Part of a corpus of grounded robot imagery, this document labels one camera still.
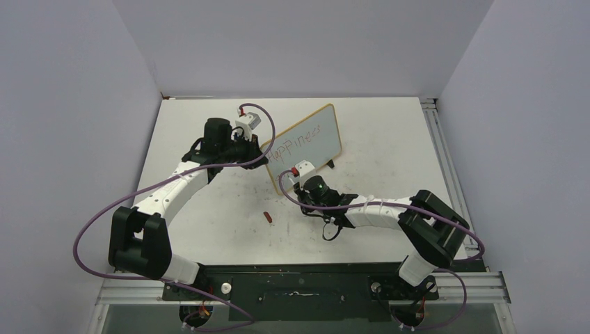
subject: small whiteboard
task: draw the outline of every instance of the small whiteboard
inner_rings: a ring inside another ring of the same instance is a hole
[[[267,141],[262,144],[262,151],[266,150],[269,143],[270,141]],[[341,151],[336,110],[333,104],[327,104],[276,136],[272,150],[266,154],[269,159],[266,169],[275,190],[282,195],[278,178],[283,171],[295,167],[295,164],[302,160],[307,160],[315,168],[320,168]],[[292,186],[289,180],[286,180],[287,176],[285,175],[283,184],[289,190]]]

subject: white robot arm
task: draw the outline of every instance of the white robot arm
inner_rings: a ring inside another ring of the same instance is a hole
[[[262,155],[258,138],[253,134],[260,118],[239,111],[232,128],[229,120],[210,118],[205,132],[183,157],[171,177],[199,166],[246,162]],[[265,157],[254,169],[268,163]],[[120,207],[113,214],[109,263],[117,268],[158,280],[193,284],[202,264],[173,254],[167,227],[193,195],[209,184],[222,168],[207,168],[181,175],[167,183],[132,208]],[[135,233],[143,231],[143,238]]]
[[[386,203],[419,207],[469,229],[465,219],[430,191],[420,190],[415,196],[396,200],[367,198],[358,194],[338,193],[330,189],[324,179],[316,175],[315,167],[308,161],[297,164],[292,172],[294,175],[292,182],[298,201],[317,207],[317,209],[302,207],[303,214],[308,215],[313,211],[320,213],[324,222],[338,226],[338,232],[342,228],[367,226],[403,231],[415,250],[404,260],[397,273],[401,279],[413,287],[420,285],[433,270],[451,267],[457,251],[462,246],[465,233],[439,221],[434,221],[432,225],[428,224],[423,219],[426,218],[425,216],[402,207],[387,206]],[[382,204],[367,205],[368,202]],[[322,211],[320,207],[343,207],[343,209]]]

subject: gray wall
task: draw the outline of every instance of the gray wall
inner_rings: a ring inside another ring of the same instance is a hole
[[[439,96],[492,0],[114,0],[167,95]]]
[[[519,333],[588,333],[590,2],[496,0],[439,110]]]
[[[159,101],[110,1],[0,3],[0,332],[86,331],[102,280],[72,243],[136,186]],[[82,255],[105,269],[97,224]]]

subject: white table surface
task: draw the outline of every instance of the white table surface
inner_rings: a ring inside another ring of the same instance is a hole
[[[327,103],[336,109],[342,154],[319,174],[339,192],[402,198],[428,189],[450,203],[420,102],[415,97],[165,100],[147,151],[140,188],[168,177],[210,117],[237,117],[244,102],[263,106],[277,134]],[[262,112],[255,130],[271,137]],[[138,196],[136,202],[147,194]],[[270,213],[269,224],[263,212]],[[168,234],[174,253],[203,264],[400,262],[413,247],[401,231],[343,229],[324,241],[320,218],[309,218],[279,196],[266,168],[225,168],[180,210]],[[464,258],[462,248],[457,258]]]

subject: red marker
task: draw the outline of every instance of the red marker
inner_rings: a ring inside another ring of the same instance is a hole
[[[266,217],[266,219],[269,221],[269,223],[273,222],[273,219],[271,218],[271,215],[268,212],[264,212],[264,216]]]

